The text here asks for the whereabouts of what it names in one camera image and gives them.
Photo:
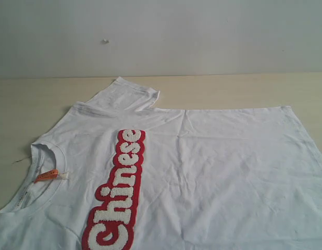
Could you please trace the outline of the white t-shirt red Chinese patch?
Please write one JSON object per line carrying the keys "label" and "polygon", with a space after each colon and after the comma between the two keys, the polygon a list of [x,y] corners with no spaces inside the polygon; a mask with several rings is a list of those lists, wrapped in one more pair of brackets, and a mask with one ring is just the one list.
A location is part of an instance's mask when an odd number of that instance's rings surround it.
{"label": "white t-shirt red Chinese patch", "polygon": [[322,249],[322,154],[291,107],[158,97],[118,78],[32,143],[0,249]]}

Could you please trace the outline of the orange neck tag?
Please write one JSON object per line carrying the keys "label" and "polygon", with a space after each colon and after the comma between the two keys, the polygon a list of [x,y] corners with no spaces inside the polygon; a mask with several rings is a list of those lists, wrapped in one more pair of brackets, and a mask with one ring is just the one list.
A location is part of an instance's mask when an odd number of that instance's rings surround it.
{"label": "orange neck tag", "polygon": [[47,180],[54,180],[58,177],[59,172],[57,169],[53,169],[47,172],[44,172],[42,174],[39,174],[35,180],[33,181],[33,183],[37,183],[40,181],[47,181]]}

